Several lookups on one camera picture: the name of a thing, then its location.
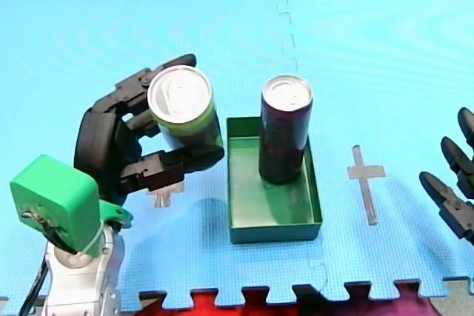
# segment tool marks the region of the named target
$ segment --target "cable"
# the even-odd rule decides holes
[[[43,257],[43,261],[41,262],[41,266],[38,270],[38,274],[36,275],[35,281],[31,286],[30,292],[26,299],[24,299],[23,305],[21,305],[19,316],[28,316],[30,310],[33,308],[36,298],[38,297],[39,291],[43,286],[44,279],[46,279],[47,275],[47,264],[46,258]]]

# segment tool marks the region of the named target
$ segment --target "black robotic finger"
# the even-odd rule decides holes
[[[458,176],[458,187],[466,198],[474,198],[474,163],[450,138],[441,140],[441,150],[451,170]]]
[[[130,194],[141,189],[153,191],[176,184],[184,180],[185,174],[211,168],[222,157],[224,149],[219,146],[183,147],[146,155],[122,170],[121,191]]]
[[[172,59],[171,61],[168,61],[161,66],[159,66],[156,70],[164,70],[165,68],[172,67],[172,66],[190,66],[190,67],[195,67],[196,66],[196,57],[192,54],[189,53],[187,55],[182,55],[181,57]]]
[[[154,137],[160,133],[160,129],[153,120],[150,109],[142,112],[140,115],[133,116],[127,121],[127,126],[137,138],[144,136]]]
[[[440,208],[443,218],[458,238],[466,238],[474,244],[474,206],[458,198],[454,191],[428,172],[420,173],[420,182],[428,195]]]
[[[467,144],[474,149],[474,114],[466,107],[463,107],[458,112],[458,123]]]
[[[214,166],[224,157],[220,146],[194,146],[178,148],[161,155],[164,165],[182,164],[185,174],[199,172]]]
[[[421,172],[419,178],[427,194],[439,208],[442,208],[446,199],[451,198],[448,186],[429,172]]]

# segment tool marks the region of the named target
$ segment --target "green box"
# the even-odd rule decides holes
[[[300,176],[273,185],[258,173],[260,118],[227,119],[230,240],[233,243],[304,241],[316,238],[321,208],[310,142]]]

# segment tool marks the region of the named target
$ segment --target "gray tape cross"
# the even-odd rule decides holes
[[[369,188],[370,178],[381,178],[385,176],[383,166],[365,166],[362,161],[361,147],[357,144],[353,147],[354,167],[348,167],[347,173],[350,179],[358,179],[361,187],[362,199],[364,200],[365,212],[369,225],[377,224],[377,214],[373,206],[372,194]]]

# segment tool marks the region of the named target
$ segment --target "foam puzzle tile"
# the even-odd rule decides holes
[[[297,71],[316,94],[319,237],[232,245],[223,162],[187,177],[170,208],[133,194],[123,310],[138,309],[146,291],[167,292],[169,308],[191,306],[193,289],[218,289],[221,306],[242,304],[245,286],[269,286],[269,303],[294,301],[296,284],[345,300],[345,284],[365,282],[378,300],[398,297],[393,282],[416,279],[420,296],[445,295],[444,278],[473,276],[474,252],[440,221],[417,177],[428,169],[454,185],[439,141],[463,141],[455,114],[473,97],[473,14],[470,0],[0,0],[0,78],[10,98],[0,102],[9,113],[1,117],[8,165],[0,194],[10,197],[8,181],[40,153],[71,162],[82,113],[142,67],[195,53],[224,136],[226,117],[258,115],[264,80]],[[370,182],[377,226],[368,227],[358,184],[347,177],[354,144],[387,173]],[[143,145],[167,148],[161,138]],[[0,297],[10,299],[4,313],[16,315],[44,240],[16,220],[12,199],[4,210]]]
[[[0,296],[17,315],[39,267],[44,239],[17,221],[9,180],[37,155],[72,162],[84,111],[143,67],[195,53],[213,83],[223,135],[229,116],[259,114],[261,86],[289,72],[289,30],[281,0],[1,0],[0,195],[8,231],[0,242]],[[145,151],[167,149],[162,138]],[[171,207],[155,209],[145,192],[125,207],[126,257],[119,288],[123,310],[138,293],[165,291],[168,308],[191,306],[193,289],[218,289],[216,303],[242,304],[243,286],[269,286],[271,302],[294,301],[294,283],[326,283],[320,255],[308,243],[234,246],[226,208],[226,164],[188,176]]]
[[[323,296],[345,300],[344,284],[364,281],[372,299],[396,298],[399,280],[421,281],[420,296],[443,296],[444,279],[472,280],[474,249],[454,236],[418,181],[429,170],[455,187],[439,146],[444,135],[470,152],[456,115],[474,105],[472,0],[288,4],[298,74],[315,91],[310,140],[324,219]],[[369,182],[375,226],[357,182],[347,179],[355,144],[365,164],[387,173]]]

